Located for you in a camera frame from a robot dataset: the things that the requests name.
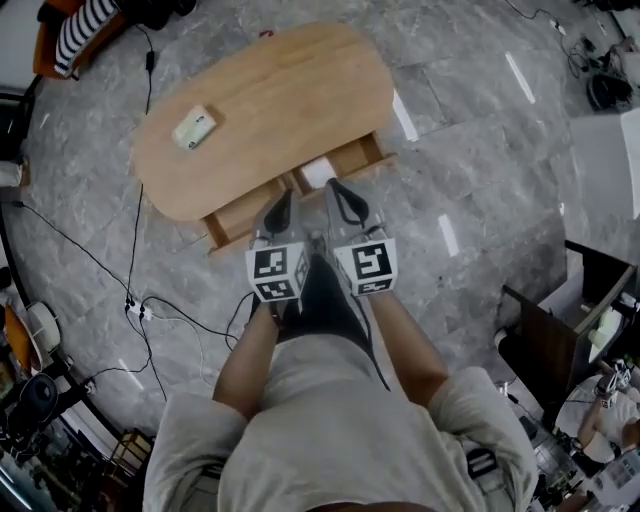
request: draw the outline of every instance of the desk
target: desk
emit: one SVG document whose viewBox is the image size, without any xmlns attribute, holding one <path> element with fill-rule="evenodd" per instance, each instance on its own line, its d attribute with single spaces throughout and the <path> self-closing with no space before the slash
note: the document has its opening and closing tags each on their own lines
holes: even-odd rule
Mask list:
<svg viewBox="0 0 640 512">
<path fill-rule="evenodd" d="M 222 59 L 161 100 L 136 131 L 135 172 L 160 212 L 203 219 L 220 247 L 248 234 L 282 190 L 312 195 L 303 164 L 325 155 L 346 177 L 386 161 L 373 132 L 392 101 L 390 72 L 361 34 L 305 25 Z M 218 126 L 181 149 L 172 131 L 197 104 Z"/>
</svg>

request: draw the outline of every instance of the marble floor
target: marble floor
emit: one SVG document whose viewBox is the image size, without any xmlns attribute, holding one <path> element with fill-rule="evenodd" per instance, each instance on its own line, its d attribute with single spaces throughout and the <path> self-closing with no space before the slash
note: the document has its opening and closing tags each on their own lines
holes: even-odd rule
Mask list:
<svg viewBox="0 0 640 512">
<path fill-rule="evenodd" d="M 617 42 L 606 16 L 600 28 L 570 0 L 512 1 L 527 13 L 552 11 L 568 32 L 566 45 L 584 30 L 602 52 Z M 395 164 L 360 179 L 397 239 L 398 296 L 451 368 L 480 364 L 495 379 L 510 378 L 492 347 L 504 283 L 531 297 L 556 287 L 575 264 L 567 266 L 565 237 L 640 261 L 637 223 L 590 216 L 582 206 L 568 120 L 589 107 L 558 32 L 544 15 L 524 19 L 504 0 L 201 0 L 189 16 L 151 33 L 159 52 L 152 106 L 260 31 L 315 20 L 349 23 L 371 38 L 420 134 L 408 142 L 394 127 L 381 132 Z M 129 30 L 79 82 L 47 81 L 25 148 L 33 183 L 23 200 L 121 277 L 129 270 L 140 190 L 131 144 L 144 115 L 146 51 L 144 36 Z M 457 253 L 445 243 L 443 219 Z M 146 348 L 124 317 L 120 285 L 28 211 L 7 208 L 6 222 L 23 279 L 58 314 L 64 350 L 78 370 L 86 376 L 141 367 Z M 241 249 L 210 257 L 209 248 L 201 226 L 175 223 L 145 198 L 135 295 L 159 295 L 223 330 L 248 291 L 244 260 Z M 246 317 L 241 311 L 232 332 Z M 208 394 L 193 330 L 158 320 L 147 331 L 165 389 Z M 227 348 L 219 336 L 200 337 L 205 376 L 215 379 Z M 116 425 L 155 431 L 164 400 L 151 371 L 135 379 L 109 372 L 97 387 L 94 400 Z"/>
</svg>

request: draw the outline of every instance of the person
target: person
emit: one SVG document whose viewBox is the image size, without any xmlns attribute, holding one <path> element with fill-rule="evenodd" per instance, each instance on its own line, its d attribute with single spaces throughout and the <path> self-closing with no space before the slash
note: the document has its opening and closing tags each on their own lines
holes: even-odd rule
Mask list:
<svg viewBox="0 0 640 512">
<path fill-rule="evenodd" d="M 324 256 L 311 257 L 301 312 L 254 303 L 212 400 L 169 398 L 144 510 L 524 512 L 535 455 L 485 370 L 450 374 L 381 292 L 368 300 L 402 391 L 385 389 Z"/>
<path fill-rule="evenodd" d="M 595 444 L 597 433 L 622 453 L 640 446 L 640 392 L 636 388 L 628 386 L 618 391 L 608 409 L 602 406 L 602 400 L 593 401 L 578 429 L 578 441 L 585 453 L 595 449 L 591 444 Z"/>
</svg>

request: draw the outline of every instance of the oval wooden table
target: oval wooden table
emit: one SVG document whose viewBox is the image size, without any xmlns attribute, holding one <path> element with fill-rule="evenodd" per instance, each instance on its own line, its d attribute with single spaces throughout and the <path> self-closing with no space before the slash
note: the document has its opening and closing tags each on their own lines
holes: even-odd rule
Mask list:
<svg viewBox="0 0 640 512">
<path fill-rule="evenodd" d="M 353 28 L 313 23 L 279 33 L 160 100 L 136 130 L 135 172 L 160 212 L 203 219 L 220 247 L 250 232 L 285 188 L 311 194 L 303 164 L 325 155 L 347 176 L 384 161 L 373 132 L 390 119 L 393 91 L 388 68 Z M 185 150 L 172 131 L 195 105 L 218 126 Z"/>
</svg>

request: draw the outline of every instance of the striped cushion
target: striped cushion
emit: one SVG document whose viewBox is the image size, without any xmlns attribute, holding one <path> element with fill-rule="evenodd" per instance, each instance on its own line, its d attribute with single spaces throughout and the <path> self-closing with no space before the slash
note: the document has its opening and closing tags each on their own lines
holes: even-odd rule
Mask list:
<svg viewBox="0 0 640 512">
<path fill-rule="evenodd" d="M 87 0 L 78 12 L 64 20 L 56 45 L 56 72 L 69 77 L 76 58 L 117 13 L 112 0 Z"/>
</svg>

